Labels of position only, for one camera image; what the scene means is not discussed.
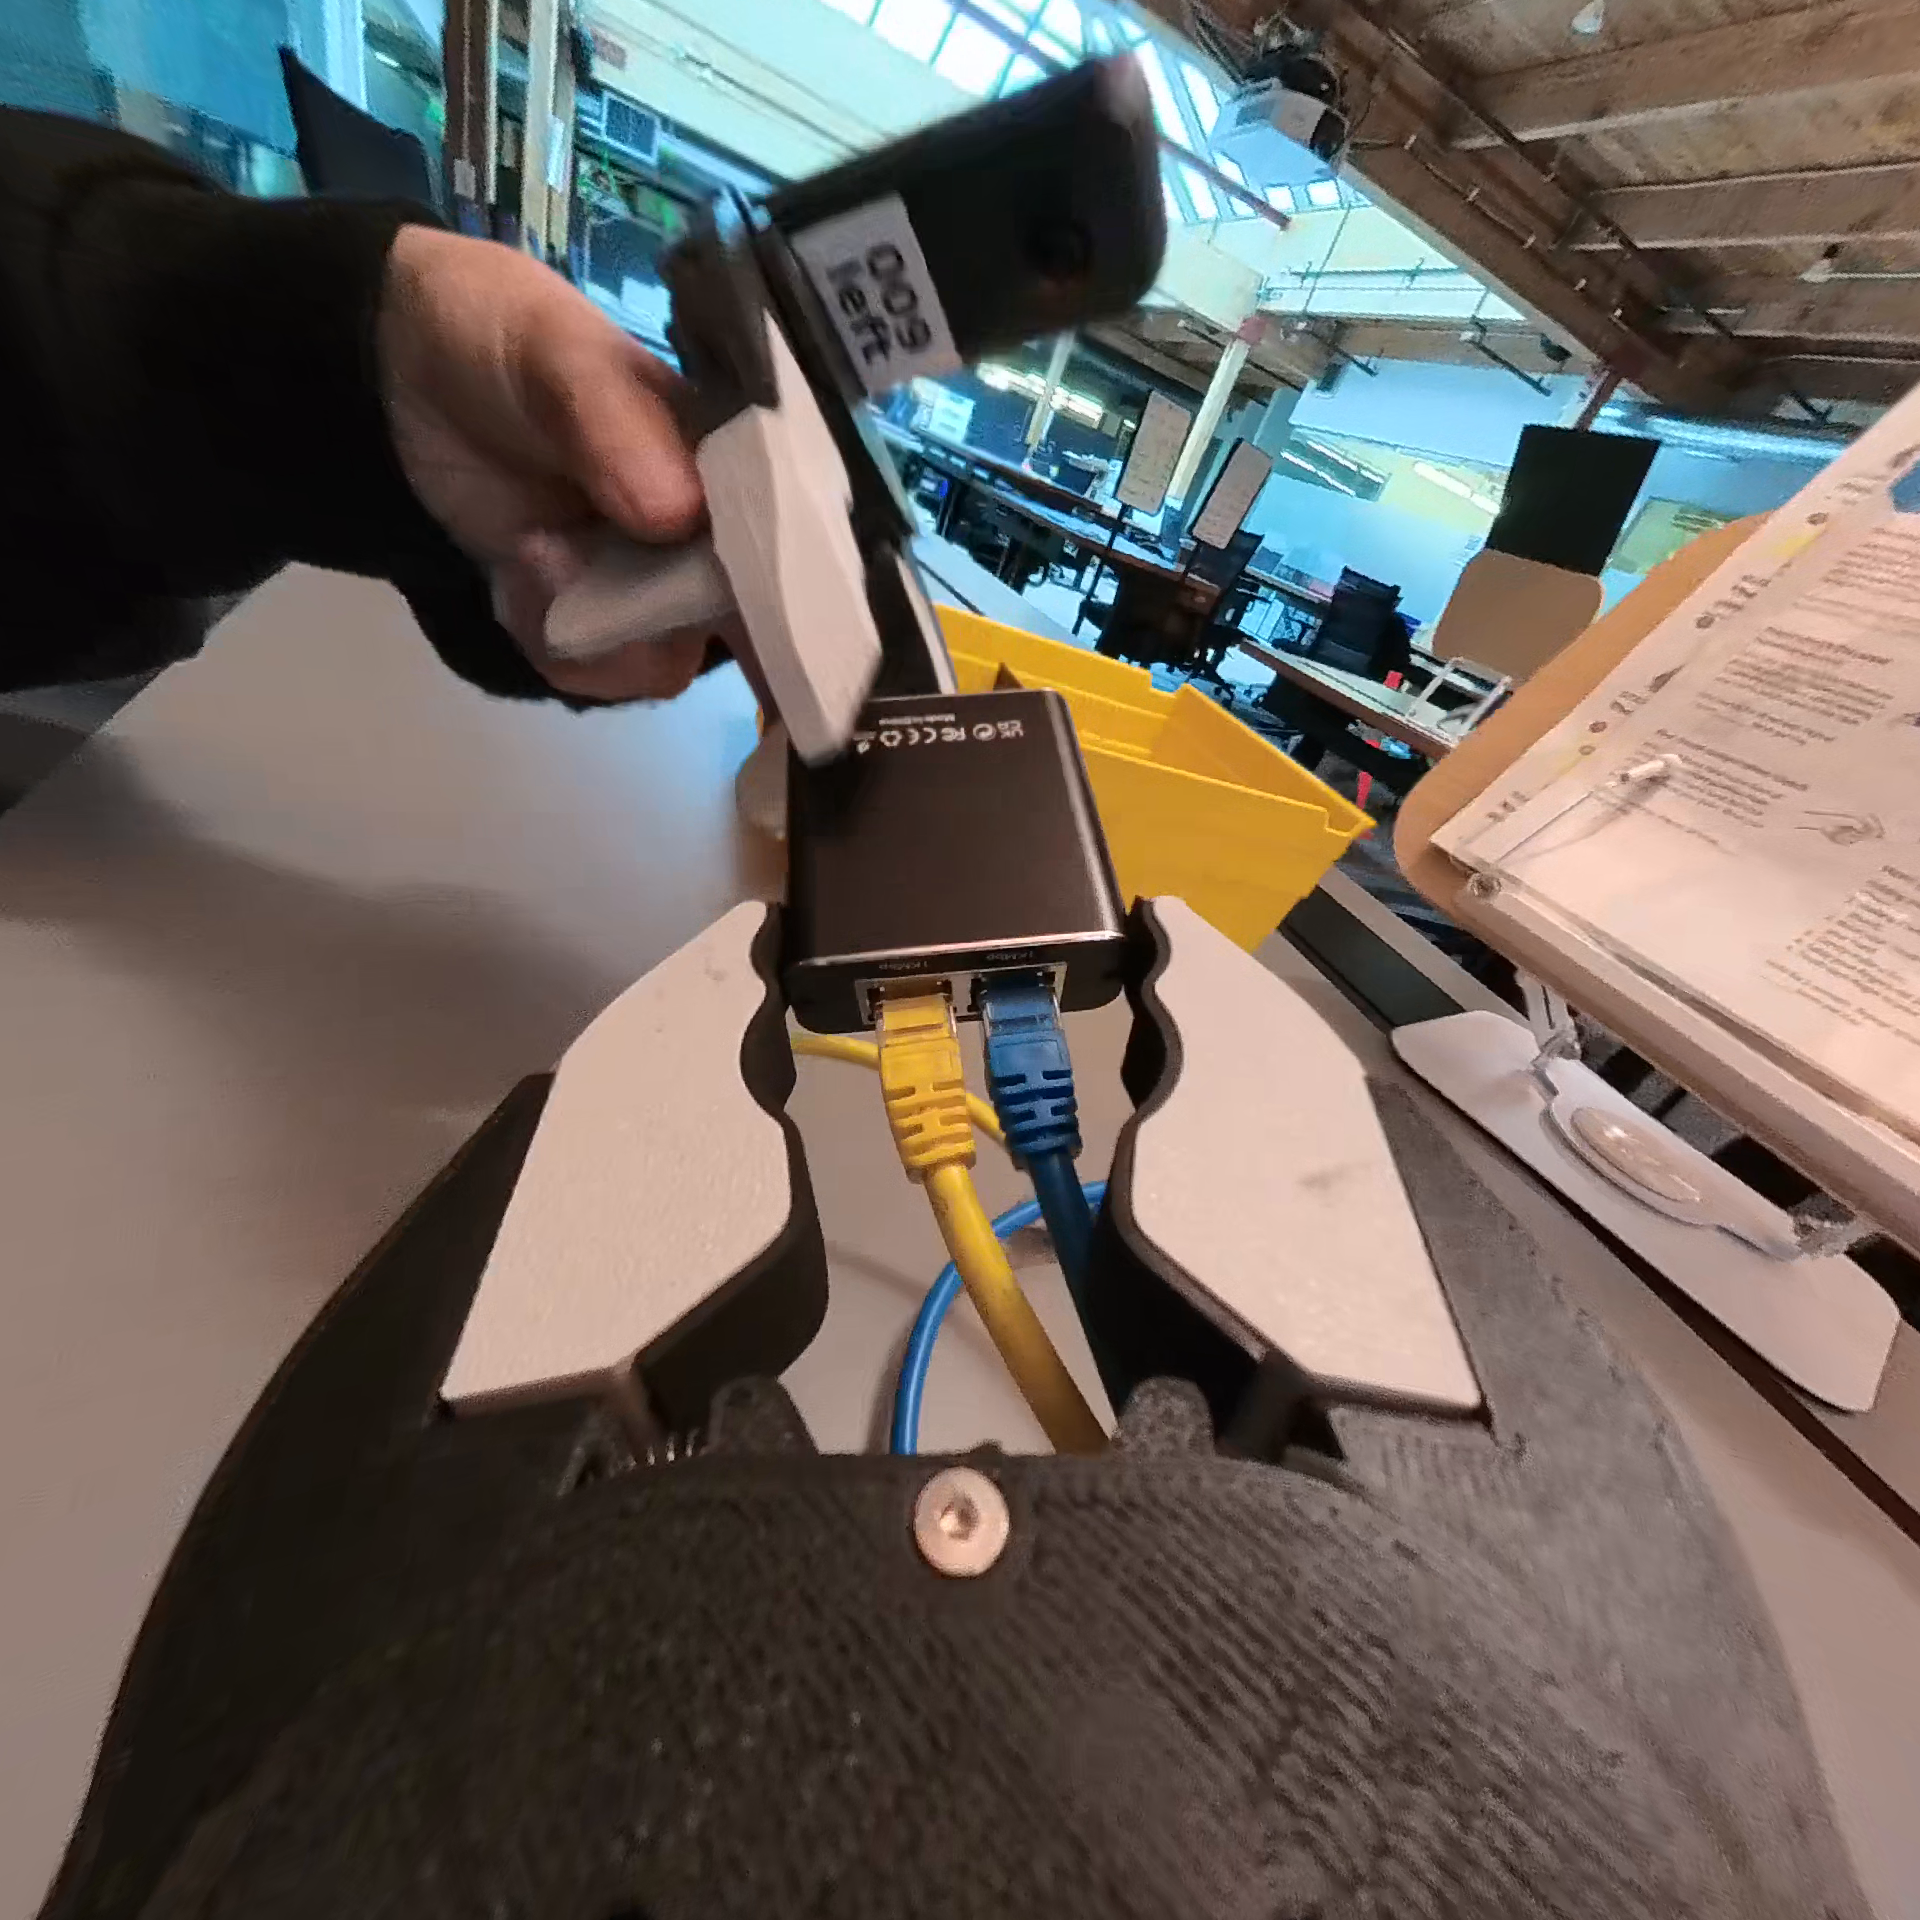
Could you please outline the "ceiling projector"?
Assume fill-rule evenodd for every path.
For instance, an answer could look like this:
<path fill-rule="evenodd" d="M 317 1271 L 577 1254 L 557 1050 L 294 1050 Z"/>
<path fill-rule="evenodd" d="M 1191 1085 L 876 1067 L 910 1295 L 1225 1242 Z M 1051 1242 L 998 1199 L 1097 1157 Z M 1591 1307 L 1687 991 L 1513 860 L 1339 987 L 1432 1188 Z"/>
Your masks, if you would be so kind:
<path fill-rule="evenodd" d="M 1321 64 L 1245 79 L 1217 96 L 1208 152 L 1260 187 L 1329 181 L 1348 148 L 1350 122 L 1339 82 Z"/>

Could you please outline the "yellow plastic bin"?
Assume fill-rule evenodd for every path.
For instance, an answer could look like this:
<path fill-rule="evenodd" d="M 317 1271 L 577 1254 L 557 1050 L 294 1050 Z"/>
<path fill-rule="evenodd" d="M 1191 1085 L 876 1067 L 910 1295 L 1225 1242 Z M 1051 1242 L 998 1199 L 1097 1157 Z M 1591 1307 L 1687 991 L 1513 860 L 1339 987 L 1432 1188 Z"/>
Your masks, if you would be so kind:
<path fill-rule="evenodd" d="M 1041 635 L 1033 615 L 1003 623 L 945 590 L 932 607 L 960 690 L 1005 670 L 1064 696 L 1125 900 L 1177 896 L 1254 954 L 1373 828 L 1203 690 L 1161 690 L 1135 666 Z"/>

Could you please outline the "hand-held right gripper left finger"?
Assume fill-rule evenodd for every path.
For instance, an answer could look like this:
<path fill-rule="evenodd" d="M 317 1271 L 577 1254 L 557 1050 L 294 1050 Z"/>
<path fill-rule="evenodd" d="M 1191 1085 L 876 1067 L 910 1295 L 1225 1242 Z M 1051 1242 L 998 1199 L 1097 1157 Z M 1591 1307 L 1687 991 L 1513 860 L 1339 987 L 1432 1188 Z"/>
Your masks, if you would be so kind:
<path fill-rule="evenodd" d="M 776 906 L 732 907 L 559 1056 L 441 1381 L 451 1413 L 587 1398 L 660 1442 L 821 1332 L 780 933 Z"/>

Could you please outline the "person's left hand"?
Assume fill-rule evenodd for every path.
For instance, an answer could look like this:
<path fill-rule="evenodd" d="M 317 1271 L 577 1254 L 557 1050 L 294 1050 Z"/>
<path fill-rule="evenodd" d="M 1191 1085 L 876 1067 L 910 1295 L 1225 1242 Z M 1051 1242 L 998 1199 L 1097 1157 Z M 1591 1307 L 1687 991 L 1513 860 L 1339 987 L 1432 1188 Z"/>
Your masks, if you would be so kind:
<path fill-rule="evenodd" d="M 539 679 L 585 704 L 689 688 L 708 637 L 567 660 L 544 635 L 601 542 L 680 547 L 705 530 L 679 380 L 548 268 L 420 223 L 390 243 L 375 347 L 407 485 Z"/>

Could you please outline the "grey desk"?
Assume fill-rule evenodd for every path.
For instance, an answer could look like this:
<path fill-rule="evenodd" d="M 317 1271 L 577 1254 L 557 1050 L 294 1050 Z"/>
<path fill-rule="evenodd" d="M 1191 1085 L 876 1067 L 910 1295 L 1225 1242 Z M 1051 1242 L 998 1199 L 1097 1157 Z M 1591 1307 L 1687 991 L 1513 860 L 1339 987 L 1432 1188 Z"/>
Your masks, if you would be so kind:
<path fill-rule="evenodd" d="M 404 603 L 294 567 L 5 811 L 5 1916 L 36 1916 L 206 1476 L 335 1286 L 524 1074 L 740 899 L 732 670 L 667 706 L 496 704 Z M 1876 1916 L 1915 1916 L 1915 1538 L 1552 1188 L 1260 950 L 1403 1088 L 1644 1371 L 1779 1627 Z M 817 1442 L 943 1247 L 873 1074 L 791 1104 L 831 1298 L 784 1375 Z"/>

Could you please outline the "black panel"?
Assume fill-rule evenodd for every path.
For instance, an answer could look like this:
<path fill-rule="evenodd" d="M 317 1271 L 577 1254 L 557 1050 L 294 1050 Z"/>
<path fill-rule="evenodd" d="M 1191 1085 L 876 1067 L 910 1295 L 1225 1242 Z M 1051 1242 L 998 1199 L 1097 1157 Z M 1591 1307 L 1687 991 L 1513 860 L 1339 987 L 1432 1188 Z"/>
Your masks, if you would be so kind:
<path fill-rule="evenodd" d="M 1601 576 L 1660 451 L 1646 436 L 1524 426 L 1483 549 Z"/>

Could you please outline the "black network box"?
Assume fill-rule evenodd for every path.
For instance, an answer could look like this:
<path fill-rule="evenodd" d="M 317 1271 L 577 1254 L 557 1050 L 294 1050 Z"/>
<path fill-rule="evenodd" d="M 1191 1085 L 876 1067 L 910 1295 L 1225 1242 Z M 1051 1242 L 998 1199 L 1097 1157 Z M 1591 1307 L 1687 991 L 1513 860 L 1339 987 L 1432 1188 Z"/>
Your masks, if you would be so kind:
<path fill-rule="evenodd" d="M 989 688 L 878 699 L 847 749 L 788 762 L 782 986 L 817 1036 L 894 991 L 1041 975 L 1063 1013 L 1117 999 L 1126 925 L 1064 696 Z"/>

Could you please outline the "printed paper sheets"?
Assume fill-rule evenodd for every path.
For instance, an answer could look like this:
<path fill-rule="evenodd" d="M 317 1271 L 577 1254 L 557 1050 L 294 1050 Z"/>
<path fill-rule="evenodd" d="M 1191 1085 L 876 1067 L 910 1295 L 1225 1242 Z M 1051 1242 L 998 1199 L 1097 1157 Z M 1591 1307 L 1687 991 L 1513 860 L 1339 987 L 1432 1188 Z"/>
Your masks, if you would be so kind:
<path fill-rule="evenodd" d="M 1915 476 L 1910 392 L 1435 835 L 1495 900 L 1908 1136 Z"/>

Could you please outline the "black office chair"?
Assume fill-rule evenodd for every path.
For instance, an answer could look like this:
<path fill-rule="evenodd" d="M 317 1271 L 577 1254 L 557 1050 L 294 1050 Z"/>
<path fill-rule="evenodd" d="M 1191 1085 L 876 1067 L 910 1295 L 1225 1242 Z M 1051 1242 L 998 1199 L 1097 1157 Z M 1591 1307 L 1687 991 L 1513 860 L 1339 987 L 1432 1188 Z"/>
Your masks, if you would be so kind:
<path fill-rule="evenodd" d="M 1411 671 L 1411 637 L 1417 620 L 1400 611 L 1400 587 L 1344 567 L 1334 580 L 1305 659 L 1398 685 Z"/>

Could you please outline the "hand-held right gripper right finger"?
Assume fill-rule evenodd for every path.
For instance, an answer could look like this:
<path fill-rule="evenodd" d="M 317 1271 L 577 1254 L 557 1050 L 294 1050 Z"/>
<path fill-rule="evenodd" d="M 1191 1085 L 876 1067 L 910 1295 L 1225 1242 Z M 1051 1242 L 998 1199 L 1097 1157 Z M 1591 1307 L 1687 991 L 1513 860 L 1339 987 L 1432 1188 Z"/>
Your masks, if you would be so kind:
<path fill-rule="evenodd" d="M 1288 980 L 1177 896 L 1134 911 L 1142 972 L 1108 1182 L 1117 1252 L 1237 1373 L 1470 1419 L 1481 1386 L 1373 1085 Z"/>

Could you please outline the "wooden document board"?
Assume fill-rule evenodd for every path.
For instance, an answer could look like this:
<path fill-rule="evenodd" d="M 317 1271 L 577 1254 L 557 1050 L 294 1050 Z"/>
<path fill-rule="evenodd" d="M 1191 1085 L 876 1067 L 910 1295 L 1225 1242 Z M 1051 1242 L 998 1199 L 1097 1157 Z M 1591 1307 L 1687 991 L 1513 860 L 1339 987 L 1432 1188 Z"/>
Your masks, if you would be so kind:
<path fill-rule="evenodd" d="M 1915 1254 L 1912 1142 L 1799 1085 L 1785 1067 L 1715 1019 L 1637 980 L 1617 959 L 1553 927 L 1537 910 L 1479 893 L 1468 871 L 1432 843 L 1454 816 L 1477 808 L 1491 790 L 1504 786 L 1515 763 L 1548 731 L 1584 704 L 1655 627 L 1724 571 L 1747 540 L 1766 528 L 1766 515 L 1737 519 L 1655 567 L 1640 587 L 1548 660 L 1411 788 L 1398 808 L 1393 850 L 1403 878 L 1423 900 L 1515 968 L 1560 991 L 1739 1133 L 1851 1210 L 1870 1231 Z"/>

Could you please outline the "white stand base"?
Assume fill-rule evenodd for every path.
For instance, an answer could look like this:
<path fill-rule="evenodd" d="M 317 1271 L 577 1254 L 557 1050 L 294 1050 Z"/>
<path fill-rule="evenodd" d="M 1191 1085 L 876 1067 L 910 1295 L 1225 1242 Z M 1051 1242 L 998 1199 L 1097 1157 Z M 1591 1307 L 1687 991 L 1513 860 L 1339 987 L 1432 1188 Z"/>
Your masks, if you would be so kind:
<path fill-rule="evenodd" d="M 1881 1395 L 1901 1316 L 1859 1261 L 1523 1027 L 1460 1013 L 1393 1029 L 1398 1060 L 1773 1373 L 1838 1413 Z"/>

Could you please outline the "person's left forearm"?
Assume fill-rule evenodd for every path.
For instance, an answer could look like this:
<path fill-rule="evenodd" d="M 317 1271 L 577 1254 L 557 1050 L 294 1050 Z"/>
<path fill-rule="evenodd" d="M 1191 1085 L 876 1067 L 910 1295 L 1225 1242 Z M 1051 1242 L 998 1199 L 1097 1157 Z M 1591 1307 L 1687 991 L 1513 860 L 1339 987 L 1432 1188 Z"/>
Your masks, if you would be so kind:
<path fill-rule="evenodd" d="M 412 200 L 247 199 L 1 115 L 1 690 L 148 677 L 288 565 L 395 587 L 462 682 L 553 690 L 407 485 L 376 314 Z"/>

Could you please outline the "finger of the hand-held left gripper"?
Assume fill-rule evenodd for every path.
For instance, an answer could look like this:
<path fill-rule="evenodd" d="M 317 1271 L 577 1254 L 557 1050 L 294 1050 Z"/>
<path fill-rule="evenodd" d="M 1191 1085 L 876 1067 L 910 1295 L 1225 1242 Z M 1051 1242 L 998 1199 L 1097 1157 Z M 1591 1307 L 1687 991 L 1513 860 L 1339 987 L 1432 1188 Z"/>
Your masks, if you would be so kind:
<path fill-rule="evenodd" d="M 955 692 L 952 660 L 927 599 L 913 542 L 920 533 L 878 432 L 846 432 L 849 526 L 880 637 L 878 696 Z"/>
<path fill-rule="evenodd" d="M 759 677 L 806 766 L 847 752 L 880 671 L 880 632 L 830 426 L 774 320 L 756 320 L 773 397 L 700 444 L 708 526 Z"/>

